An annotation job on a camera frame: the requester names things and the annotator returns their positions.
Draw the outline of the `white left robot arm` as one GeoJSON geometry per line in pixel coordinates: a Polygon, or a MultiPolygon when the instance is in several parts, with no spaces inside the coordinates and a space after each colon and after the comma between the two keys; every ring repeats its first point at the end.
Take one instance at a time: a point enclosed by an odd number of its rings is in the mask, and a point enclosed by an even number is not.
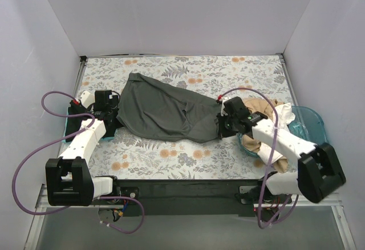
{"type": "Polygon", "coordinates": [[[56,159],[46,163],[48,202],[54,206],[88,206],[102,197],[108,204],[121,199],[114,176],[93,177],[89,161],[102,139],[112,139],[116,129],[120,95],[112,90],[84,91],[72,99],[67,109],[68,147],[56,159]]]}

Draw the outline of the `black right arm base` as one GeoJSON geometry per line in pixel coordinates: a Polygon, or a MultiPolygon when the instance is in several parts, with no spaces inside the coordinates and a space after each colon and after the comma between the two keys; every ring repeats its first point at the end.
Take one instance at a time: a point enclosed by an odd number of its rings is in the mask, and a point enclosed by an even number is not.
{"type": "MultiPolygon", "coordinates": [[[[235,198],[241,204],[258,204],[261,186],[240,186],[239,192],[235,194],[235,198]]],[[[288,195],[273,195],[267,188],[264,189],[262,198],[262,209],[265,212],[276,212],[279,205],[283,204],[288,195]]]]}

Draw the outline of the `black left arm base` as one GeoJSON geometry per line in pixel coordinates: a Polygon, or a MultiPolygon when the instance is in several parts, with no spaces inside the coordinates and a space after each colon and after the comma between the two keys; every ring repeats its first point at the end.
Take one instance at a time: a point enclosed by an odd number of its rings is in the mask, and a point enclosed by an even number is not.
{"type": "MultiPolygon", "coordinates": [[[[109,194],[109,196],[125,196],[125,197],[130,197],[130,198],[134,198],[137,199],[139,197],[139,188],[138,187],[119,187],[116,186],[112,193],[109,194]]],[[[111,199],[111,200],[107,200],[107,203],[109,204],[120,204],[120,205],[124,205],[128,200],[122,200],[122,199],[111,199]]]]}

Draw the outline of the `grey t shirt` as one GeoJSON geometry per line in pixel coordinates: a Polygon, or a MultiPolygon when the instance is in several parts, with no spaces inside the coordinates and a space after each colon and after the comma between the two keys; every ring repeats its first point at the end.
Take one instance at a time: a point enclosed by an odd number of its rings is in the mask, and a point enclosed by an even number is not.
{"type": "Polygon", "coordinates": [[[210,97],[131,73],[120,95],[117,119],[141,138],[205,143],[218,138],[220,111],[210,97]]]}

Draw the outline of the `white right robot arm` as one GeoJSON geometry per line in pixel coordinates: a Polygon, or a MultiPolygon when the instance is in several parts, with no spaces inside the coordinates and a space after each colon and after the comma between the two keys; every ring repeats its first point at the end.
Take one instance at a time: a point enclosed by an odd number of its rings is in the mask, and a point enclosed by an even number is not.
{"type": "Polygon", "coordinates": [[[296,172],[271,174],[258,188],[258,196],[271,203],[278,195],[302,195],[319,203],[346,183],[346,177],[334,147],[315,144],[279,128],[266,115],[250,113],[239,97],[217,100],[219,136],[227,138],[237,133],[247,135],[267,145],[296,163],[296,172]]]}

